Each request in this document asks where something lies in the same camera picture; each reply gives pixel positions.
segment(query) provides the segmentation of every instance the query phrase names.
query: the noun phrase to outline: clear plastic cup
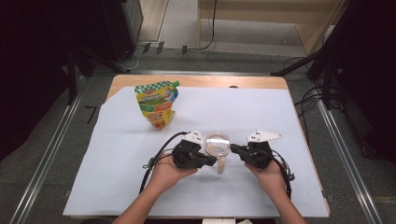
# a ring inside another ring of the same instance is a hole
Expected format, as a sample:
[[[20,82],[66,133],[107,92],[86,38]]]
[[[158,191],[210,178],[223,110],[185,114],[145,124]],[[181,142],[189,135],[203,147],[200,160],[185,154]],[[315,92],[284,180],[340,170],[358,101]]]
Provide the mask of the clear plastic cup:
[[[230,138],[220,131],[210,133],[205,140],[206,153],[218,159],[218,175],[224,172],[225,160],[230,152],[230,146]]]

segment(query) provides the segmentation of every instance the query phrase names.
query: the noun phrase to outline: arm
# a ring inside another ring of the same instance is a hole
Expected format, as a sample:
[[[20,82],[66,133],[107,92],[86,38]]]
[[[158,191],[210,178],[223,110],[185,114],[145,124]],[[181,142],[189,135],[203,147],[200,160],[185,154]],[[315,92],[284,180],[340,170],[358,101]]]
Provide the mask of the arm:
[[[113,224],[142,224],[157,199],[178,180],[196,173],[198,170],[178,169],[172,157],[165,157],[158,161],[146,188],[137,196],[134,202],[116,219]]]
[[[285,190],[285,181],[279,167],[274,161],[271,161],[265,169],[258,169],[247,163],[245,165],[256,176],[260,186],[274,203],[283,223],[306,223],[305,219],[289,199]]]

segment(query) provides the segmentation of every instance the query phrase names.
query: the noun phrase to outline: paper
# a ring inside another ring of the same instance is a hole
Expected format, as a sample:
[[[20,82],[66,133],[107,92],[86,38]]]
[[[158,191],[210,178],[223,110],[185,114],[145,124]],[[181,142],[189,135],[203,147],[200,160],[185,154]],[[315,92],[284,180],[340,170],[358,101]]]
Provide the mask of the paper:
[[[204,218],[202,224],[235,224],[235,218]]]
[[[118,216],[138,195],[142,168],[175,133],[226,133],[246,145],[255,130],[282,134],[270,141],[296,179],[291,198],[305,217],[327,217],[327,205],[286,90],[178,88],[172,122],[157,131],[141,116],[134,88],[123,88],[101,108],[92,139],[64,209],[66,216]],[[175,146],[175,139],[168,148]],[[254,175],[229,153],[224,174],[200,169],[155,203],[152,217],[278,217]]]

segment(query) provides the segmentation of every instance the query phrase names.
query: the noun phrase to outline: yellow packaging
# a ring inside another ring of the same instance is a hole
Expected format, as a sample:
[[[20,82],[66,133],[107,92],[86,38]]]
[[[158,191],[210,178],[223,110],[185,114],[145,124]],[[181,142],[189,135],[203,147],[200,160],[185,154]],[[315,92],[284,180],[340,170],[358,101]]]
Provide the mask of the yellow packaging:
[[[178,85],[178,81],[163,81],[134,88],[143,116],[155,128],[161,130],[175,115],[172,105],[178,96]]]

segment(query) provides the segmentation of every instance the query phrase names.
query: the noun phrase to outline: wrist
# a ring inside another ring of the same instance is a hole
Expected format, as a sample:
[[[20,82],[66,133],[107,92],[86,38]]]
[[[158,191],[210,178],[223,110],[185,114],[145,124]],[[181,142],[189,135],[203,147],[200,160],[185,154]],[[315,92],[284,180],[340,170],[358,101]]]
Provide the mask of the wrist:
[[[165,190],[148,184],[146,186],[146,188],[143,190],[143,192],[147,192],[150,195],[155,196],[155,197],[160,197],[165,192]]]
[[[283,203],[290,200],[284,189],[268,190],[266,191],[266,194],[271,199],[271,201],[273,201],[273,203]]]
[[[291,200],[286,192],[268,195],[276,207],[291,203]]]

